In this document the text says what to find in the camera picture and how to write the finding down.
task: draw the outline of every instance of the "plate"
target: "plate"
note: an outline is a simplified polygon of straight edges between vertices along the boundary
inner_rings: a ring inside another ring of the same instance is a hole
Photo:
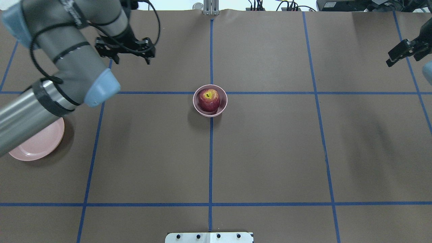
[[[41,159],[49,155],[60,144],[64,134],[64,120],[60,118],[29,138],[9,154],[22,161]]]

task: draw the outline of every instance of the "pink bowl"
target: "pink bowl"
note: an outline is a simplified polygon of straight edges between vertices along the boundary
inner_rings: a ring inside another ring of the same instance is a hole
[[[219,105],[219,108],[215,112],[205,112],[198,106],[198,93],[204,89],[214,89],[219,93],[220,105]],[[225,110],[226,105],[228,104],[228,96],[226,95],[225,91],[221,87],[214,85],[214,84],[207,84],[207,85],[199,87],[195,91],[195,94],[193,97],[193,104],[194,104],[195,109],[201,115],[206,116],[206,117],[215,117],[215,116],[220,115],[223,112],[223,110]]]

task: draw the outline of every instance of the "blue joint cap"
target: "blue joint cap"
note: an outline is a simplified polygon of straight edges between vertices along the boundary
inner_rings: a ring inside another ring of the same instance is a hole
[[[87,91],[84,103],[96,107],[120,91],[120,84],[111,72],[105,69]]]
[[[22,13],[21,3],[17,3],[8,10],[3,12],[2,22],[6,29],[15,37],[19,43],[26,48],[30,48],[32,36],[25,22],[24,14]],[[33,47],[35,50],[39,49],[37,45]]]
[[[426,63],[422,71],[426,80],[432,85],[432,61]]]

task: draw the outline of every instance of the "white bracket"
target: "white bracket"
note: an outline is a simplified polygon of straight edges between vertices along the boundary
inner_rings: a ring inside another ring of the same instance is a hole
[[[204,0],[204,15],[219,15],[219,0]]]
[[[254,243],[254,233],[169,233],[165,243]]]

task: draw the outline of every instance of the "red apple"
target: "red apple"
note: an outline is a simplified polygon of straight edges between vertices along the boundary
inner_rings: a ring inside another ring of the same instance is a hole
[[[219,93],[214,89],[204,89],[198,93],[198,106],[205,112],[214,112],[219,108]]]

